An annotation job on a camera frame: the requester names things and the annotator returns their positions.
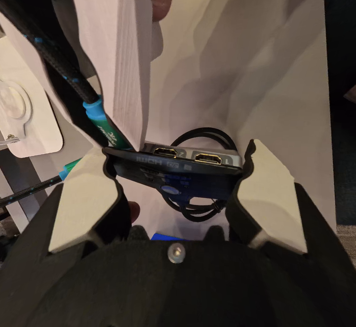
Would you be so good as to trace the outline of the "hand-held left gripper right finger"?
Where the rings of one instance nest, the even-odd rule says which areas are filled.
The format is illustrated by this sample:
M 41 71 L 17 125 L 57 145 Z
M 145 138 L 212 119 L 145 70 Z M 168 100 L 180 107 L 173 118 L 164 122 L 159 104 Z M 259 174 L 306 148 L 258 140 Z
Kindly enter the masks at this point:
M 294 177 L 258 139 L 248 144 L 243 175 L 225 216 L 241 242 L 252 249 L 273 243 L 296 254 L 308 252 Z

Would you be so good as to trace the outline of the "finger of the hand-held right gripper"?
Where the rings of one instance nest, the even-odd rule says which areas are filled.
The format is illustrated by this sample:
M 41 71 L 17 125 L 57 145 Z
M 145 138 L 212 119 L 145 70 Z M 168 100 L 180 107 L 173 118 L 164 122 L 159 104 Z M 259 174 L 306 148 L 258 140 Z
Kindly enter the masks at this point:
M 97 147 L 107 147 L 107 138 L 89 120 L 83 101 L 68 82 L 44 60 L 30 41 L 6 18 L 0 18 L 1 26 L 10 42 L 29 66 L 61 116 L 84 138 Z
M 149 120 L 151 61 L 163 50 L 159 23 L 152 21 L 152 52 L 87 55 L 101 86 L 106 115 L 135 151 L 145 143 Z

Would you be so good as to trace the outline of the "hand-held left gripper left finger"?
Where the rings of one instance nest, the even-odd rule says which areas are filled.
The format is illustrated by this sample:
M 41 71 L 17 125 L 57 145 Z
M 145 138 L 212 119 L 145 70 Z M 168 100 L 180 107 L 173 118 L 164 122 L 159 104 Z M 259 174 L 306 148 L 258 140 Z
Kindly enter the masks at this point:
M 108 155 L 92 148 L 66 177 L 48 246 L 60 252 L 90 241 L 97 247 L 126 240 L 131 213 Z

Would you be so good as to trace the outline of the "black HDMI switch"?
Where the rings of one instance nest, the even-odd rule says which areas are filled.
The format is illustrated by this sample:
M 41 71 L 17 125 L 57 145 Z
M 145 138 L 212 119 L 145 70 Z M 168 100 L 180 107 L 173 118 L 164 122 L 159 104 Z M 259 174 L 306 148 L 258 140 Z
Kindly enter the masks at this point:
M 174 147 L 146 142 L 142 151 L 107 147 L 116 174 L 184 205 L 192 198 L 228 200 L 242 175 L 237 150 Z

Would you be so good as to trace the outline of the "blue storage bin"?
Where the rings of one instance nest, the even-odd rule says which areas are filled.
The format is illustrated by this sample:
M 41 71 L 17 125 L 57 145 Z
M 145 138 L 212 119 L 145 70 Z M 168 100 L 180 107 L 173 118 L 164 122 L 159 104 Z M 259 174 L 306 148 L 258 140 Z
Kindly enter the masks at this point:
M 164 235 L 161 233 L 155 233 L 151 239 L 151 241 L 180 241 L 183 240 L 185 241 L 185 239 L 182 238 L 178 238 L 178 237 L 174 237 L 174 236 L 168 236 L 168 235 Z

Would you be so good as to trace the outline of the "person's dark clothing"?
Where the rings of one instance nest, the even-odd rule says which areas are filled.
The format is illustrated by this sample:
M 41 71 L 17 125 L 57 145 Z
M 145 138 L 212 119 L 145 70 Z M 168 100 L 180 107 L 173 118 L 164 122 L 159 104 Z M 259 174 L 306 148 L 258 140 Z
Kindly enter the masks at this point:
M 336 223 L 356 222 L 356 0 L 324 0 Z

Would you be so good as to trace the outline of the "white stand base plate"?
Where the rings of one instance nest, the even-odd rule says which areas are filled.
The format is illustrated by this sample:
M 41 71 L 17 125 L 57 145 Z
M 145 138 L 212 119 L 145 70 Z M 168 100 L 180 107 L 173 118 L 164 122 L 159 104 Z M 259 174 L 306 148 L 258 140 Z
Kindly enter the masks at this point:
M 47 94 L 7 36 L 0 40 L 0 131 L 1 146 L 18 158 L 63 147 Z

